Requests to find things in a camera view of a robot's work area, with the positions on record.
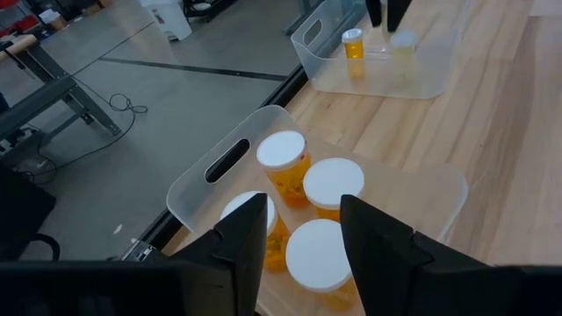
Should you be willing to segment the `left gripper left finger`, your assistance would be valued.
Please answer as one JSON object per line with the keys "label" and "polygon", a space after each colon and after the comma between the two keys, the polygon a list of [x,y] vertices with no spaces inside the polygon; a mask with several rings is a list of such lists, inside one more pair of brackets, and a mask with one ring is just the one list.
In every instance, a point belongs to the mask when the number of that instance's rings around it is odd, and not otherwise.
{"label": "left gripper left finger", "polygon": [[185,248],[171,256],[183,264],[187,315],[253,315],[267,234],[267,198],[256,193]]}

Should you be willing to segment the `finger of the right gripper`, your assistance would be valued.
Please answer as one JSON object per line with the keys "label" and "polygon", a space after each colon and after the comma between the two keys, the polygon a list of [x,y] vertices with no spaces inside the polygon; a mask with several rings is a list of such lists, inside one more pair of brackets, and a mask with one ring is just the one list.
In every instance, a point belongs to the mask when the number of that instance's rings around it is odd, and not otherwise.
{"label": "finger of the right gripper", "polygon": [[379,27],[382,24],[382,3],[380,0],[365,0],[365,5],[369,14],[371,25]]}
{"label": "finger of the right gripper", "polygon": [[386,25],[389,32],[395,32],[412,0],[387,0]]}

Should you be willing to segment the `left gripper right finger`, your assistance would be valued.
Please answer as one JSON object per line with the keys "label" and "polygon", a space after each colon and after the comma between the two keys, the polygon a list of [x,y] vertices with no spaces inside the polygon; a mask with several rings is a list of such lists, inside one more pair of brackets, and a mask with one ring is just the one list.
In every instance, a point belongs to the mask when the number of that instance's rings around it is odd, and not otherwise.
{"label": "left gripper right finger", "polygon": [[368,315],[477,315],[494,307],[487,266],[358,197],[341,199],[345,252]]}

